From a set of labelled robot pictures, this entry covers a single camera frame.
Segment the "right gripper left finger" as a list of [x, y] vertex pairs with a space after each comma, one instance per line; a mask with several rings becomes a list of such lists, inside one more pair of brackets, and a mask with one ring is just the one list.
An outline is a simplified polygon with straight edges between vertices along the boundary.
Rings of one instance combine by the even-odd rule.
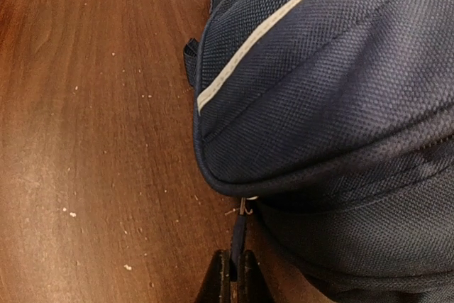
[[217, 250], [213, 254], [195, 303], [231, 301], [230, 260], [228, 250]]

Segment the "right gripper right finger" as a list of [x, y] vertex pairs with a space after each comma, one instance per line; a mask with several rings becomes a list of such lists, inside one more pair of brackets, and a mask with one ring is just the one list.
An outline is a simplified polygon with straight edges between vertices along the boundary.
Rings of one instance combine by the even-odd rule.
[[274, 303], [254, 252], [246, 250], [238, 259], [238, 303]]

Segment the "navy blue student backpack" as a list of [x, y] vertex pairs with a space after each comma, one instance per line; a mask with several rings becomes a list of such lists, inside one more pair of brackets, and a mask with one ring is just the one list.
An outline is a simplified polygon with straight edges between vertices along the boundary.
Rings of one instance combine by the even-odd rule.
[[194, 149], [334, 302], [453, 301], [453, 0], [211, 0]]

